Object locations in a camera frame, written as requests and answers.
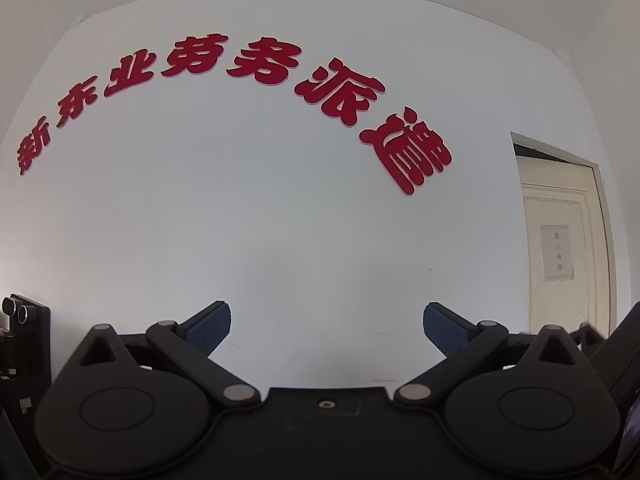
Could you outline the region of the paper notice on door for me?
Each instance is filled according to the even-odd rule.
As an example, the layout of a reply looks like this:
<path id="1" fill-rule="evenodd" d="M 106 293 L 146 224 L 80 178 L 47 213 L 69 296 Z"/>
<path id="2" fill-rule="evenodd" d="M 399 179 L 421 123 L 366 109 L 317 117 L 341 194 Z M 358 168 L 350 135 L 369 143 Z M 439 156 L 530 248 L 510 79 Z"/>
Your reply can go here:
<path id="1" fill-rule="evenodd" d="M 540 244 L 544 280 L 570 281 L 574 278 L 570 228 L 566 224 L 545 224 L 540 227 Z"/>

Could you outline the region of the red wall lettering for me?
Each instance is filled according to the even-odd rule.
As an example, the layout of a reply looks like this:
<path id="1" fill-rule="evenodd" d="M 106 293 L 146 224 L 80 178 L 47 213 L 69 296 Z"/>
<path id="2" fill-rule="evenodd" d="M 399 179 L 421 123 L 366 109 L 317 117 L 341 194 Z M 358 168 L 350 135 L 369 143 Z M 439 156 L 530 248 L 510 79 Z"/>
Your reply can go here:
<path id="1" fill-rule="evenodd" d="M 368 62 L 314 60 L 293 38 L 209 30 L 67 36 L 1 148 L 26 180 L 69 164 L 252 186 L 373 178 L 414 194 L 453 162 L 407 89 Z"/>

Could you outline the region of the cream panelled door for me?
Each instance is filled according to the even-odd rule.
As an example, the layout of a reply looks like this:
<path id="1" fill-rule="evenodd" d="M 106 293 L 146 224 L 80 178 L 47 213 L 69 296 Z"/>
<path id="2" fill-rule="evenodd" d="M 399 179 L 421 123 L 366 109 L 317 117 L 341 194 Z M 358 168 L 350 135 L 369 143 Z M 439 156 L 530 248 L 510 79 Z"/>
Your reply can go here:
<path id="1" fill-rule="evenodd" d="M 529 266 L 529 329 L 616 324 L 615 261 L 599 167 L 512 134 L 521 181 Z"/>

